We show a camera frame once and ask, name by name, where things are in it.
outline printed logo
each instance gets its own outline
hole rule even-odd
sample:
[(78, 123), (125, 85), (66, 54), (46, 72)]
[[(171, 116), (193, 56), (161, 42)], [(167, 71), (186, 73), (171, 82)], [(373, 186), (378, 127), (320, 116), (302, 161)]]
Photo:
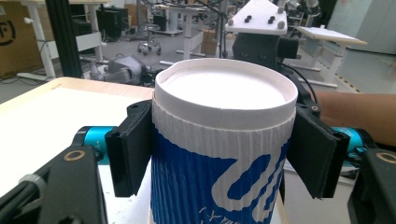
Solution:
[[(243, 163), (189, 152), (157, 129), (154, 134), (151, 208), (155, 223), (270, 222), (289, 144), (273, 155)], [(235, 169), (242, 174), (233, 175)]]
[(0, 46), (12, 44), (15, 37), (15, 27), (12, 21), (0, 21)]

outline metal pole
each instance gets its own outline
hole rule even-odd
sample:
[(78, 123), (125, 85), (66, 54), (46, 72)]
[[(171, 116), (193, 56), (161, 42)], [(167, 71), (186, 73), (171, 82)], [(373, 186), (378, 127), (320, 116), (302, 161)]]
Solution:
[(46, 0), (64, 77), (82, 77), (78, 45), (68, 0)]

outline wall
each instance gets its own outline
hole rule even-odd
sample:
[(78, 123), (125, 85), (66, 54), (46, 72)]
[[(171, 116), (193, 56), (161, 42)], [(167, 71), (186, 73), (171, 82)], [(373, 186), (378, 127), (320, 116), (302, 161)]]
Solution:
[(353, 49), (396, 54), (396, 1), (338, 0), (328, 29), (366, 41)]

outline cardboard box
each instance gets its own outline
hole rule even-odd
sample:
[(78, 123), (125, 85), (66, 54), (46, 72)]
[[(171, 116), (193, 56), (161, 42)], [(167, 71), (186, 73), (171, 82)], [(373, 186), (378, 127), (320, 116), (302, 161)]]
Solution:
[(216, 50), (218, 48), (217, 43), (202, 43), (201, 45), (201, 53), (207, 54), (207, 55), (215, 55)]
[(0, 77), (13, 77), (19, 72), (42, 68), (27, 8), (20, 2), (0, 2)]
[(40, 17), (41, 27), (44, 31), (44, 37), (46, 37), (47, 41), (55, 40), (55, 38), (53, 37), (52, 28), (50, 27), (50, 16), (47, 11), (47, 7), (39, 7), (37, 11)]
[(216, 40), (215, 30), (203, 30), (204, 39), (201, 44), (201, 53), (207, 55), (215, 55), (218, 47), (218, 41)]
[(205, 43), (216, 43), (216, 31), (215, 30), (203, 30)]
[[(131, 26), (137, 26), (138, 25), (138, 20), (137, 20), (137, 5), (135, 4), (125, 4), (126, 8), (128, 8), (128, 16), (131, 17)], [(140, 23), (146, 23), (148, 22), (148, 10), (146, 6), (142, 5), (142, 10), (141, 10), (141, 15), (142, 15), (142, 21)]]

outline white panel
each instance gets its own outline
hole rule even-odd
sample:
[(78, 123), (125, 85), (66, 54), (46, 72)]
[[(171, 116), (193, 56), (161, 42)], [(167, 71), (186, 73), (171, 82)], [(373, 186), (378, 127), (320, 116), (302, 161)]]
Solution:
[(328, 29), (356, 37), (373, 0), (338, 0)]

